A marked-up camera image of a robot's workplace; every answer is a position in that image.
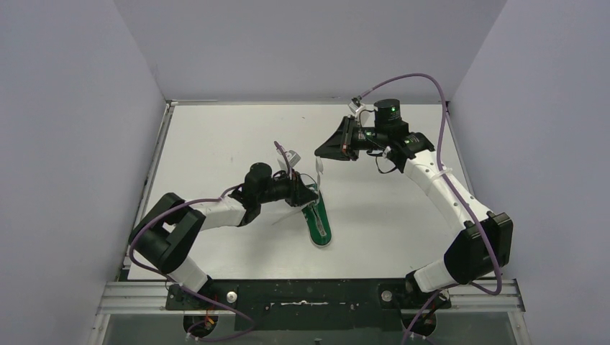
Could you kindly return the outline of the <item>green canvas sneaker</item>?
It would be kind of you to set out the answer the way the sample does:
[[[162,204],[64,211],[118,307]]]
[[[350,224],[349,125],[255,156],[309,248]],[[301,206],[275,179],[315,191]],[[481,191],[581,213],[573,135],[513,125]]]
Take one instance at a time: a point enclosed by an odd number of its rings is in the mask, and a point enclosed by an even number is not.
[[[308,184],[307,187],[316,192],[318,198],[304,206],[301,212],[306,220],[312,243],[318,247],[325,247],[332,240],[332,230],[324,198],[316,183]]]

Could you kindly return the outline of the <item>white shoelace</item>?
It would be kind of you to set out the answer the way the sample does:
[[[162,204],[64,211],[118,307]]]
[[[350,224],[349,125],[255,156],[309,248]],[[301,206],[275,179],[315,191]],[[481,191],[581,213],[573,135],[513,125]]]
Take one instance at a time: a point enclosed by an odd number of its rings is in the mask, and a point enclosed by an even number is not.
[[[315,170],[316,170],[316,179],[314,181],[314,183],[316,183],[318,185],[319,190],[321,191],[321,184],[322,184],[322,176],[324,174],[324,166],[323,163],[321,161],[320,158],[316,158],[316,163],[315,163]],[[300,208],[298,208],[296,211],[291,211],[283,216],[281,216],[280,218],[278,218],[277,220],[275,220],[272,225],[276,225],[279,224],[280,222],[286,220],[287,218],[297,214],[298,212],[300,212],[302,215],[303,213],[301,212],[302,208],[304,206],[301,206]]]

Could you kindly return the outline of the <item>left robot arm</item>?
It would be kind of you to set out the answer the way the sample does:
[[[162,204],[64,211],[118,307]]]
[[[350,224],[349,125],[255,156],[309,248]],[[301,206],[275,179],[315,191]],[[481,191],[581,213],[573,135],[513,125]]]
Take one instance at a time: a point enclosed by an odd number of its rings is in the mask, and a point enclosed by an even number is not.
[[[132,264],[185,288],[184,298],[193,307],[205,308],[213,298],[211,277],[189,256],[201,231],[246,226],[266,203],[285,201],[297,208],[318,197],[299,172],[273,173],[269,165],[257,162],[243,183],[218,198],[186,201],[175,193],[163,195],[133,228],[128,255]]]

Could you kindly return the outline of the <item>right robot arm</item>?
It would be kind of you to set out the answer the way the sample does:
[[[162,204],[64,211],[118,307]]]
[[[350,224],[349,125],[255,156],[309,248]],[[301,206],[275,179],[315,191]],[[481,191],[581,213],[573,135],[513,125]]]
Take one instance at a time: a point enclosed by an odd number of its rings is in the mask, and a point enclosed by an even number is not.
[[[434,145],[413,132],[401,117],[395,98],[373,104],[374,125],[366,126],[366,111],[358,98],[350,104],[337,130],[314,154],[321,159],[356,161],[360,152],[384,157],[395,170],[413,181],[431,200],[449,226],[452,243],[443,256],[406,275],[404,296],[415,307],[432,299],[433,292],[451,285],[467,285],[496,273],[509,263],[513,222],[471,195],[437,157]]]

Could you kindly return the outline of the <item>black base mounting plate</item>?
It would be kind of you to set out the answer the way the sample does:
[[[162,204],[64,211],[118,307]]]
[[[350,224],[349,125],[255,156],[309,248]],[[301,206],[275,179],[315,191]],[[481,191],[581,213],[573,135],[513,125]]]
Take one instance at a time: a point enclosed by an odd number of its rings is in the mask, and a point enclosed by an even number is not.
[[[409,287],[403,278],[326,280],[216,280],[201,293],[205,300],[168,288],[165,309],[184,311],[183,328],[207,337],[230,310],[234,331],[343,331],[407,327],[429,294]]]

